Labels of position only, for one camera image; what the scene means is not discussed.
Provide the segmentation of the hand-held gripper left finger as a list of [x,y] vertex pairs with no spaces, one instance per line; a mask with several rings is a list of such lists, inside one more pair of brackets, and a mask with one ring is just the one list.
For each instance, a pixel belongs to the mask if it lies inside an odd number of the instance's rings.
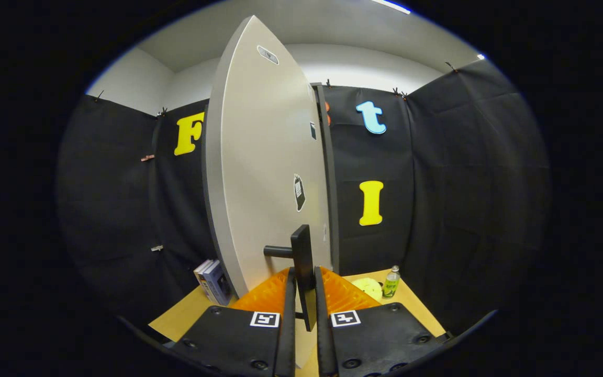
[[172,353],[213,376],[294,376],[295,269],[281,275],[281,313],[210,306]]

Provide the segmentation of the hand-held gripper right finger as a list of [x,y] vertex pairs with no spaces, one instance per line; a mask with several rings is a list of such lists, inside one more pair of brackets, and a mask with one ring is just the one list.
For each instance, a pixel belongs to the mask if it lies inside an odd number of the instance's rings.
[[317,353],[321,376],[400,376],[437,356],[450,341],[400,302],[366,307],[356,287],[315,267]]

